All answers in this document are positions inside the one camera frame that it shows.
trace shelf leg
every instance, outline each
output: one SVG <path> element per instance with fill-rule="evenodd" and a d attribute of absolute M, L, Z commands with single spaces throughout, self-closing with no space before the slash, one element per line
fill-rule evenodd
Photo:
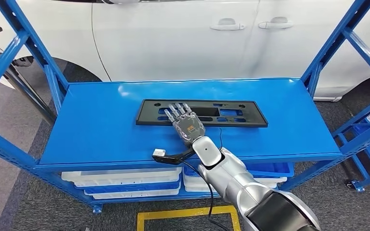
<path fill-rule="evenodd" d="M 93 213 L 100 214 L 102 212 L 102 204 L 93 205 Z"/>
<path fill-rule="evenodd" d="M 358 192 L 363 192 L 365 191 L 364 187 L 370 185 L 370 178 L 365 179 L 363 181 L 353 180 L 352 185 Z"/>

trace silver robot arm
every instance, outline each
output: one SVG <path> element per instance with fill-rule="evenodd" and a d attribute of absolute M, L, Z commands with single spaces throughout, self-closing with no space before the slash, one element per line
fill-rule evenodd
<path fill-rule="evenodd" d="M 170 104 L 165 113 L 189 150 L 170 156 L 155 152 L 156 161 L 177 165 L 196 153 L 201 160 L 199 172 L 239 210 L 247 231 L 320 230 L 317 217 L 298 197 L 254 180 L 239 158 L 225 148 L 219 150 L 205 136 L 203 124 L 187 104 L 175 106 Z"/>
<path fill-rule="evenodd" d="M 247 231 L 320 230 L 317 217 L 298 197 L 254 180 L 239 158 L 219 150 L 209 137 L 198 138 L 192 147 L 202 162 L 199 172 L 239 210 Z"/>

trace cable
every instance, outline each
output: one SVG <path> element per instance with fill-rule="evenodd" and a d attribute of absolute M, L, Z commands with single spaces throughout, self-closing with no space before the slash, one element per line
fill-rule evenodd
<path fill-rule="evenodd" d="M 195 171 L 207 184 L 207 186 L 209 187 L 209 191 L 210 191 L 210 209 L 209 209 L 209 214 L 207 215 L 207 220 L 210 221 L 210 223 L 212 224 L 215 224 L 217 226 L 219 226 L 220 228 L 222 228 L 224 231 L 230 231 L 228 228 L 226 228 L 224 225 L 218 223 L 217 221 L 214 221 L 211 216 L 212 216 L 212 210 L 213 210 L 213 190 L 212 190 L 212 186 L 210 186 L 210 184 L 205 180 L 205 178 L 200 174 L 200 172 L 195 169 L 192 165 L 190 165 L 188 162 L 186 161 L 182 161 L 182 163 L 186 164 L 188 167 L 190 167 L 193 171 Z"/>
<path fill-rule="evenodd" d="M 220 138 L 220 148 L 219 148 L 219 151 L 222 151 L 222 148 L 223 148 L 223 140 L 222 140 L 222 128 L 219 128 L 220 129 L 220 134 L 219 134 L 219 138 Z"/>

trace yellow floor marking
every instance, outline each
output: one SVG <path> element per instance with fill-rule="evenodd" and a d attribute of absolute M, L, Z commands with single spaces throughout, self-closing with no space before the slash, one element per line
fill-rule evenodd
<path fill-rule="evenodd" d="M 208 213 L 209 213 L 208 207 L 138 213 L 137 231 L 144 231 L 145 220 L 194 217 L 207 215 Z M 223 214 L 223 213 L 230 213 L 231 222 L 233 223 L 233 230 L 241 231 L 239 217 L 237 215 L 236 209 L 232 205 L 213 207 L 212 214 Z"/>

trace car body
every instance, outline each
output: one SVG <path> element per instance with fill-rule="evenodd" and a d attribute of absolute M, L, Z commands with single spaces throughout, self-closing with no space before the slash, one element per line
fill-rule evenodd
<path fill-rule="evenodd" d="M 101 81 L 300 77 L 353 3 L 132 1 L 17 0 L 53 57 Z M 15 33 L 1 13 L 0 28 L 2 52 Z M 355 31 L 370 46 L 370 11 Z M 16 59 L 28 56 L 22 48 Z M 339 100 L 367 78 L 370 67 L 345 42 L 316 99 Z"/>

